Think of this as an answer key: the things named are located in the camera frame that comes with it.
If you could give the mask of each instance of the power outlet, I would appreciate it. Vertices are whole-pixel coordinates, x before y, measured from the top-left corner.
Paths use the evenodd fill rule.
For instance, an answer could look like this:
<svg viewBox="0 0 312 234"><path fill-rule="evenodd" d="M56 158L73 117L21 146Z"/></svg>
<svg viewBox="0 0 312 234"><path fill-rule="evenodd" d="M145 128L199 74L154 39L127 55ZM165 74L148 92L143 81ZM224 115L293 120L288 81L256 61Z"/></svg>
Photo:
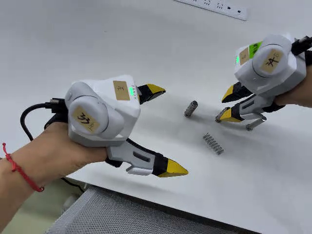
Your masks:
<svg viewBox="0 0 312 234"><path fill-rule="evenodd" d="M217 8L218 10L222 11L223 8L224 8L223 2L219 1L219 2L216 4L216 8Z"/></svg>
<svg viewBox="0 0 312 234"><path fill-rule="evenodd" d="M203 4L206 6L210 6L211 0L204 0Z"/></svg>
<svg viewBox="0 0 312 234"><path fill-rule="evenodd" d="M227 0L175 0L205 10L220 13L240 20L247 20L247 8L235 6Z"/></svg>

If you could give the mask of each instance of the metal mesh grille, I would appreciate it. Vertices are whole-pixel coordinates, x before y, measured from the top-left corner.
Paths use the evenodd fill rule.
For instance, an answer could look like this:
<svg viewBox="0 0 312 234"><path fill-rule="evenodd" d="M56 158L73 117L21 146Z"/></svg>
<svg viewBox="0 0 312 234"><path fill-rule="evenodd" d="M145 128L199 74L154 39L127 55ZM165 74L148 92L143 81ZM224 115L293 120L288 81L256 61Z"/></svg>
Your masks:
<svg viewBox="0 0 312 234"><path fill-rule="evenodd" d="M89 188L47 234L234 234Z"/></svg>

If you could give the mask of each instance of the compression spring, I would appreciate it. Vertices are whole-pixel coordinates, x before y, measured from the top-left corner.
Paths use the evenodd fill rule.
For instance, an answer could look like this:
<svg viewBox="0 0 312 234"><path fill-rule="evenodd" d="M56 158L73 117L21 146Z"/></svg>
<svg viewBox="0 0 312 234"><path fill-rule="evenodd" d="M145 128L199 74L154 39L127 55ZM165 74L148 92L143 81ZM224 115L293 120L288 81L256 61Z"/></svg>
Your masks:
<svg viewBox="0 0 312 234"><path fill-rule="evenodd" d="M184 112L185 117L191 117L194 110L198 107L197 101L192 101L191 104L187 107L187 109Z"/></svg>
<svg viewBox="0 0 312 234"><path fill-rule="evenodd" d="M229 110L229 109L230 109L230 107L224 108L224 109L215 117L215 120L216 120L218 123L220 123L220 122L221 122L221 120L220 120L221 116L223 116L223 114L224 114L227 110Z"/></svg>
<svg viewBox="0 0 312 234"><path fill-rule="evenodd" d="M215 151L218 155L224 152L224 149L218 144L218 142L209 133L205 134L203 136L203 139L210 146L210 148L212 148L212 150Z"/></svg>

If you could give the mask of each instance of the white robotic hand device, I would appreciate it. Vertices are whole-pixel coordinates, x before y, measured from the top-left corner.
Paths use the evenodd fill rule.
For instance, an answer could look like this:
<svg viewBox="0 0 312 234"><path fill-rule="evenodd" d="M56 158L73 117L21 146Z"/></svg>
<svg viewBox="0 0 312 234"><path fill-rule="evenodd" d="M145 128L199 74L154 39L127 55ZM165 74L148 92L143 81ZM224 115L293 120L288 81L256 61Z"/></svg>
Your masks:
<svg viewBox="0 0 312 234"><path fill-rule="evenodd" d="M222 102L248 97L232 108L225 108L216 121L241 122L258 119L253 127L266 121L263 112L277 111L284 106L274 103L277 95L288 92L306 77L311 64L312 38L296 40L290 35L268 35L263 41L240 48L236 52L235 76Z"/></svg>
<svg viewBox="0 0 312 234"><path fill-rule="evenodd" d="M140 115L140 105L163 93L163 88L153 84L137 87L131 76L75 82L65 100L51 100L56 105L65 104L63 108L56 106L56 111L52 107L56 115L46 126L55 121L68 122L71 140L86 147L107 147L106 162L115 167L129 163L129 174L187 175L178 163L128 138Z"/></svg>

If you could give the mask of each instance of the red string bracelet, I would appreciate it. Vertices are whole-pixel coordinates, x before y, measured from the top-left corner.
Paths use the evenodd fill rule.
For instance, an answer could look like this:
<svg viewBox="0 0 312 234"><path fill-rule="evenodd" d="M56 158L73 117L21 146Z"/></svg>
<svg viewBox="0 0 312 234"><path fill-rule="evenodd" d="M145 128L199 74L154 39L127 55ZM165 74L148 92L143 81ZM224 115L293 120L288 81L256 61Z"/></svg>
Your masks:
<svg viewBox="0 0 312 234"><path fill-rule="evenodd" d="M35 184L35 182L32 181L31 178L28 177L28 175L26 175L26 173L23 171L23 169L12 159L11 154L8 154L6 152L5 143L3 143L2 145L3 145L3 151L5 153L6 160L8 160L12 164L12 172L18 171L33 190L35 190L39 193L42 192L44 190L44 187L41 187L41 188L38 187Z"/></svg>

